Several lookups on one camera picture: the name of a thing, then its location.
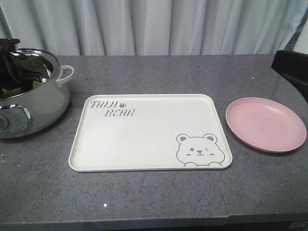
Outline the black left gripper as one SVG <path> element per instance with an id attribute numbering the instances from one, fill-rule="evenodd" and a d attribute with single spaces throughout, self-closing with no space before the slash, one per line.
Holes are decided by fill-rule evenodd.
<path id="1" fill-rule="evenodd" d="M 0 39 L 0 83 L 15 84 L 48 79 L 48 70 L 38 56 L 17 51 L 17 38 Z"/>

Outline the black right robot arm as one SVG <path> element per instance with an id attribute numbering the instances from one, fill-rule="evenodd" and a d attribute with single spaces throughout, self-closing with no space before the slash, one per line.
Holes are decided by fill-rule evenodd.
<path id="1" fill-rule="evenodd" d="M 279 50 L 271 68 L 287 79 L 308 101 L 308 55 L 305 53 Z"/>

